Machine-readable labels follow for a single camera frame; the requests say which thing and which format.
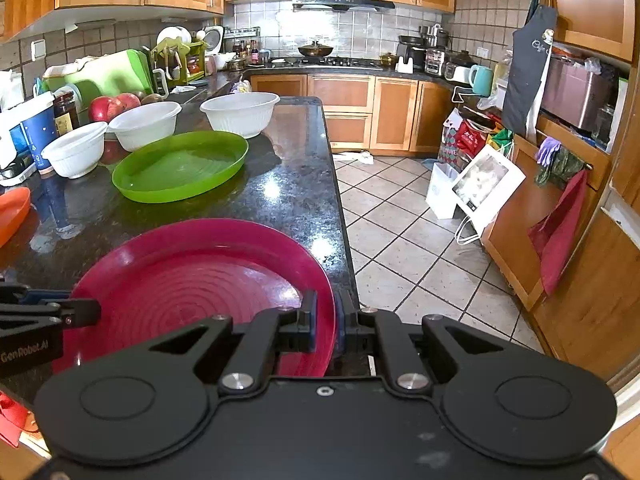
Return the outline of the orange plastic plate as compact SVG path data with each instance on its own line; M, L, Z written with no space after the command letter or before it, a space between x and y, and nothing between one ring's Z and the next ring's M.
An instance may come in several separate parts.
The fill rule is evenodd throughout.
M0 197L0 246L20 228L30 209L29 188L12 188Z

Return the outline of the magenta plastic plate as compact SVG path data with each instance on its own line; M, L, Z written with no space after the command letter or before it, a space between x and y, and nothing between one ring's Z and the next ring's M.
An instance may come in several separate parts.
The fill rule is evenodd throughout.
M266 309L318 296L314 352L289 351L278 371L321 377L333 353L336 314L322 266L291 237L255 222L195 219L168 224L128 240L103 257L75 285L75 299L94 299L99 323L64 337L62 372L140 344L214 314L248 323Z

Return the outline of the white plastic bowl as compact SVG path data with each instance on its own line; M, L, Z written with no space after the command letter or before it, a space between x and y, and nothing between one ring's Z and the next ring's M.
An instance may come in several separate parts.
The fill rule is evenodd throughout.
M137 151L148 144L172 136L182 106L175 102L155 102L141 105L113 118L107 131L127 152Z
M41 155L63 178L78 179L96 166L104 154L106 122L92 122L59 136Z
M200 111L213 130L251 139L267 128L279 102L280 96L270 92L233 93L205 101Z

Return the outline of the red cloth hanging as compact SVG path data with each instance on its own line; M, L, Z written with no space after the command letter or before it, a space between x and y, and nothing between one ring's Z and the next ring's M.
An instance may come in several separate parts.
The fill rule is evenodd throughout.
M586 196L588 170L572 177L558 202L527 232L540 261L540 279L547 296L558 287L578 226Z

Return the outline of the white framed box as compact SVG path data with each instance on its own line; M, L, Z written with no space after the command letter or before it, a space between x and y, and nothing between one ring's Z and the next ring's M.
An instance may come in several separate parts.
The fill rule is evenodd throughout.
M475 232L482 236L524 180L525 174L518 166L485 145L454 180L451 189Z

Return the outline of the blue paper cup white lid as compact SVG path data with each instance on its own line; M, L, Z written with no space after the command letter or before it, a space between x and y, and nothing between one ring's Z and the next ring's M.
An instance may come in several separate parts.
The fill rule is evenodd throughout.
M53 102L53 94L47 91L22 103L18 111L29 151L40 174L53 170L42 154L43 149L56 139Z

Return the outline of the dark jar red lid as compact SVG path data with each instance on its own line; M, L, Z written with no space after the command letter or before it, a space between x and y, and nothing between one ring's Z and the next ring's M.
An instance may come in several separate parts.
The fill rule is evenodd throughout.
M58 93L54 97L54 125L56 134L64 136L79 127L75 95L71 91Z

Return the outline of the green plastic plate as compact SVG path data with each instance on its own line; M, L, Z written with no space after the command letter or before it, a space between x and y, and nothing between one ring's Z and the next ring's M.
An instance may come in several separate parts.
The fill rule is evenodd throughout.
M236 133L179 133L129 154L113 170L112 183L136 203L175 203L226 183L242 169L249 149Z

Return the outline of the red apple left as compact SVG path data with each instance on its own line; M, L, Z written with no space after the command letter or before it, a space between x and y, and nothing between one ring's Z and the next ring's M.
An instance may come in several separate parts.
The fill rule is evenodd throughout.
M110 122L126 110L125 104L111 96L95 98L88 109L88 116L92 122Z

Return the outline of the red apple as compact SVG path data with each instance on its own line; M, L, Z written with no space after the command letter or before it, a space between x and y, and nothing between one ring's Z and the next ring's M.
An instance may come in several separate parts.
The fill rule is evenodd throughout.
M118 97L118 102L122 104L122 108L124 110L132 110L141 105L140 98L131 92L125 92L120 94Z
M88 116L92 122L110 122L126 110L125 104L111 96L95 98L88 109Z

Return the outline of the red shopping bag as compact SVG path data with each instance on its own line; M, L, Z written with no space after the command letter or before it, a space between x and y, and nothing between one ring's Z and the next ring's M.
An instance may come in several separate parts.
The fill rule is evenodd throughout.
M460 152L474 158L486 145L486 133L464 120L454 136L454 143Z

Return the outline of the red apple right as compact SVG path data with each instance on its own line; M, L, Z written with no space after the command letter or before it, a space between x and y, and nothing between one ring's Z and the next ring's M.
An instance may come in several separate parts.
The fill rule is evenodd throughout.
M118 102L122 104L122 108L124 110L132 110L141 105L140 98L131 92L125 92L120 94L118 97Z

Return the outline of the purple rubber glove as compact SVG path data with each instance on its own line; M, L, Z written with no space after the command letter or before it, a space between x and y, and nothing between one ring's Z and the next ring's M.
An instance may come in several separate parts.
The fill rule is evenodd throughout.
M562 148L562 143L552 136L546 136L540 144L536 154L536 161L539 166L549 167L552 164L553 157Z

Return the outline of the green cutting board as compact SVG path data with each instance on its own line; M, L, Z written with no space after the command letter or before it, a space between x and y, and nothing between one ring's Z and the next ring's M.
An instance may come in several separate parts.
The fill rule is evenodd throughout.
M42 79L51 91L65 86L75 88L81 110L86 110L99 96L153 91L146 56L134 49L99 58L86 56L73 63L52 66L43 73Z

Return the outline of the teal mug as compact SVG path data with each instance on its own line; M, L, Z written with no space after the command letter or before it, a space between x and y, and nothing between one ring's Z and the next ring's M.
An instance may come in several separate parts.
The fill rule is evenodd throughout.
M490 96L492 88L492 70L489 67L475 64L469 69L468 84L477 96Z

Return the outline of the green dish rack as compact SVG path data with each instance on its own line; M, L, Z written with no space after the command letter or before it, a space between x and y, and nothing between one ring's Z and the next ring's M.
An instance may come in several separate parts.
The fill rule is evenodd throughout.
M151 60L152 66L164 74L169 88L205 77L203 41L165 38L151 50Z

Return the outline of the silver toaster oven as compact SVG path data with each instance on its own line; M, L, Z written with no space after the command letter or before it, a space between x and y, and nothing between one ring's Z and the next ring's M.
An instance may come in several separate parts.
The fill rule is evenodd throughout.
M586 62L552 56L541 108L577 129L591 130L608 104L616 76L612 65L599 66L596 73Z

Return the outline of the black wok on stove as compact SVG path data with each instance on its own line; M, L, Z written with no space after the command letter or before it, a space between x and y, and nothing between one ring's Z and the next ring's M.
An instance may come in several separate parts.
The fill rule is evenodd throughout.
M324 58L332 53L333 48L314 40L310 44L298 47L298 52L307 58Z

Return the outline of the dark apron hanging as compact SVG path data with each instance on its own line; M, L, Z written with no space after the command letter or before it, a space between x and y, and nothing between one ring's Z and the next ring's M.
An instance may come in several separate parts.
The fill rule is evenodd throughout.
M520 136L526 136L527 116L539 89L544 88L542 75L550 58L557 16L552 6L537 6L526 24L513 33L513 56L502 122Z

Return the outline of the range hood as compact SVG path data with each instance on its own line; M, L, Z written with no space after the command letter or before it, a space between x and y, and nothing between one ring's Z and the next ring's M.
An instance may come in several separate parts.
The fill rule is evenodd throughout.
M354 9L387 12L395 10L395 3L386 0L292 0L294 11L330 10L332 12L348 12Z

